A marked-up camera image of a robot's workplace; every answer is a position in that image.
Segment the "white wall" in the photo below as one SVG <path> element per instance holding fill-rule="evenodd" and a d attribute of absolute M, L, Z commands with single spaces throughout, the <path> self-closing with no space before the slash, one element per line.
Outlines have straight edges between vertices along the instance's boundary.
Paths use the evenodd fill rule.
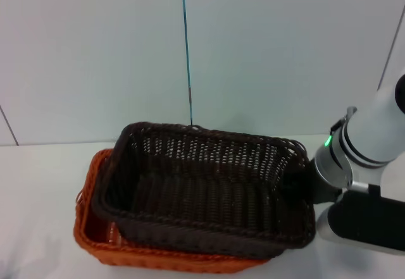
<path fill-rule="evenodd" d="M 0 105 L 21 144 L 189 124 L 182 0 L 0 0 Z"/>
<path fill-rule="evenodd" d="M 7 126 L 6 120 L 0 113 L 0 146 L 15 145 L 13 136 Z"/>
<path fill-rule="evenodd" d="M 194 123 L 323 133 L 373 97 L 405 0 L 186 0 Z"/>
<path fill-rule="evenodd" d="M 405 72 L 405 21 L 402 20 L 381 86 L 395 85 Z"/>

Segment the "dark brown wicker basket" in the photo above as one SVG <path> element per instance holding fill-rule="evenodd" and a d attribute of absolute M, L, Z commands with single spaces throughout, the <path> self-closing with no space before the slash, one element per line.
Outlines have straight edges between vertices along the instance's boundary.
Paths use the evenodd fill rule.
<path fill-rule="evenodd" d="M 136 123 L 100 172 L 92 207 L 141 244 L 271 258 L 315 235 L 313 205 L 280 192 L 283 175 L 307 163 L 293 140 Z"/>

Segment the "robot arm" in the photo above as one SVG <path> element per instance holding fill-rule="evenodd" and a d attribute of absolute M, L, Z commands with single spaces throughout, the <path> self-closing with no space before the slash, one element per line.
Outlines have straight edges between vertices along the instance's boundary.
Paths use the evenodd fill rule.
<path fill-rule="evenodd" d="M 334 202 L 317 222 L 321 237 L 405 254 L 405 202 L 380 195 L 385 167 L 404 151 L 405 75 L 370 107 L 349 108 L 311 161 L 313 202 Z"/>

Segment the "white table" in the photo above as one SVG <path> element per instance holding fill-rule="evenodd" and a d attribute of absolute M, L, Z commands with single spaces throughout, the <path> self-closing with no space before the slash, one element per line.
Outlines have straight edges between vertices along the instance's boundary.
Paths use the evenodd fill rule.
<path fill-rule="evenodd" d="M 312 156 L 324 135 L 295 136 Z M 113 143 L 0 147 L 0 279 L 43 278 L 404 278 L 405 257 L 327 242 L 233 275 L 101 264 L 73 239 L 75 198 L 93 155 Z M 405 201 L 405 156 L 385 172 L 383 195 Z M 316 207 L 317 215 L 326 207 Z"/>

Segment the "wicker basket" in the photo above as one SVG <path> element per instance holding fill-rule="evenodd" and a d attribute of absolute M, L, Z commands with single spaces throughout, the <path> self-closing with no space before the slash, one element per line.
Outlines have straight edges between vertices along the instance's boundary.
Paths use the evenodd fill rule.
<path fill-rule="evenodd" d="M 127 126 L 92 200 L 140 244 L 267 259 L 315 235 L 313 205 L 281 195 L 308 159 L 293 140 L 183 125 Z"/>
<path fill-rule="evenodd" d="M 229 256 L 189 254 L 154 249 L 121 237 L 114 223 L 99 219 L 90 208 L 97 172 L 112 149 L 98 152 L 91 162 L 87 179 L 77 198 L 73 234 L 80 247 L 108 265 L 138 266 L 194 273 L 235 273 L 268 260 L 241 259 Z"/>

